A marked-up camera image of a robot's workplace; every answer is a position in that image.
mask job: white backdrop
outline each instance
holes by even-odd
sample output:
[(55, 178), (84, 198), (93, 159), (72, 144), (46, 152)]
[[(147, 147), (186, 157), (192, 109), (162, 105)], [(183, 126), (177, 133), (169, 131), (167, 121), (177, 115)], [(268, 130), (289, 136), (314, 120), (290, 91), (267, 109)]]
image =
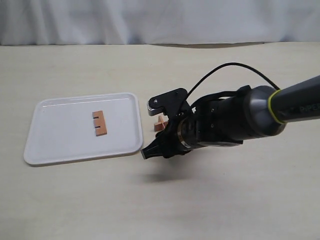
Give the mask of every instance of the white backdrop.
[(320, 41), (319, 0), (0, 0), (0, 43)]

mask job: yellow ring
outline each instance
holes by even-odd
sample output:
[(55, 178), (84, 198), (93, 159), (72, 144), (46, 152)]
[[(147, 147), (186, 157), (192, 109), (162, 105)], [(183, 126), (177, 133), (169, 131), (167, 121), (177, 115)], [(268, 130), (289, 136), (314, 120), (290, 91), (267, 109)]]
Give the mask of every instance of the yellow ring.
[(280, 91), (281, 91), (281, 90), (275, 91), (275, 92), (272, 93), (272, 95), (268, 98), (268, 109), (269, 109), (269, 112), (270, 112), (271, 116), (273, 117), (273, 119), (274, 119), (278, 124), (285, 124), (284, 121), (280, 121), (280, 120), (276, 117), (274, 111), (273, 111), (272, 108), (271, 108), (271, 99), (273, 98), (274, 95), (276, 95), (276, 94), (279, 93)]

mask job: table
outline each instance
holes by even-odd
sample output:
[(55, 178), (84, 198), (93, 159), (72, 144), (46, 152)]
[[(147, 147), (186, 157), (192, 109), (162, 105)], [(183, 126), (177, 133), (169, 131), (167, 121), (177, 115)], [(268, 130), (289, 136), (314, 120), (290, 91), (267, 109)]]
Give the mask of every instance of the table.
[[(0, 47), (0, 239), (320, 239), (320, 121), (278, 136), (207, 147), (172, 160), (140, 153), (31, 167), (33, 110), (47, 98), (132, 92), (144, 146), (155, 136), (149, 98), (191, 87), (225, 62), (281, 88), (320, 74), (320, 43)], [(190, 97), (266, 85), (236, 66)]]

